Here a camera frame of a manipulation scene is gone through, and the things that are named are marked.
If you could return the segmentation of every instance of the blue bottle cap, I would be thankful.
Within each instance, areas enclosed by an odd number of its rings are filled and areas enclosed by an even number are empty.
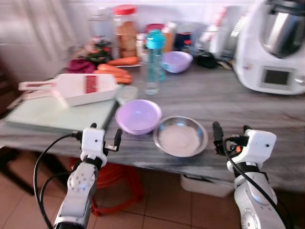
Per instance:
[[[160,30],[152,30],[146,38],[146,47],[149,49],[161,49],[165,45],[165,37]]]

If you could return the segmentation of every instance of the table leg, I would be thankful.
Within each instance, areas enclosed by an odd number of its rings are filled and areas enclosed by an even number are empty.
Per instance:
[[[17,176],[12,171],[10,171],[10,169],[7,166],[1,166],[0,172],[8,179],[13,181],[21,189],[25,190],[27,193],[29,193],[32,196],[34,195],[34,189],[26,182],[24,182],[19,176]]]
[[[55,155],[52,154],[45,154],[41,162],[48,168],[49,171],[51,171],[53,174],[61,173],[61,172],[67,172],[65,167],[61,164],[61,162],[57,159]],[[60,176],[57,179],[66,187],[67,186],[67,180],[69,178],[69,175],[66,176]]]

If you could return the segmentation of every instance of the kitchen counter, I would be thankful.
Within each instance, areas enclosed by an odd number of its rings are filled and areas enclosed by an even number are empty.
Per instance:
[[[167,74],[160,92],[146,95],[144,76],[138,68],[129,69],[132,85],[139,88],[140,99],[156,102],[163,117],[183,115],[197,120],[207,130],[207,148],[199,155],[178,158],[159,151],[152,134],[122,135],[120,151],[110,153],[110,162],[173,173],[196,175],[212,181],[231,184],[233,173],[226,168],[226,158],[214,152],[212,123],[218,121],[224,135],[242,134],[243,125],[273,132],[277,141],[271,157],[264,163],[273,187],[305,191],[305,100],[304,95],[282,96],[251,91],[242,86],[230,70],[208,70],[192,65],[180,74]],[[116,124],[110,121],[106,142],[113,142]],[[0,122],[0,145],[43,151],[62,135],[38,128],[21,128]],[[64,139],[51,150],[53,154],[79,157],[80,143]]]

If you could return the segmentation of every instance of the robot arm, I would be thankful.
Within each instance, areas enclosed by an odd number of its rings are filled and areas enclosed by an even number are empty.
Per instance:
[[[217,154],[224,155],[226,141],[218,122],[213,123],[214,144]],[[270,187],[266,173],[260,171],[263,163],[270,157],[276,141],[276,135],[244,127],[244,136],[229,138],[232,161],[252,179],[277,204],[275,192]],[[234,199],[241,214],[242,229],[285,229],[285,225],[275,208],[244,176],[227,162],[229,171],[235,174]]]
[[[68,192],[55,219],[55,229],[87,228],[99,170],[107,163],[108,151],[119,150],[121,129],[117,131],[114,145],[105,146],[105,131],[95,127],[91,125],[82,133],[81,163],[68,178]]]

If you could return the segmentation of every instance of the green cutting board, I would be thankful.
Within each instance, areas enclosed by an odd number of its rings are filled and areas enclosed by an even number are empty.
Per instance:
[[[105,128],[116,100],[64,107],[59,99],[46,96],[24,100],[6,117],[6,122],[55,129],[83,130],[96,123]]]

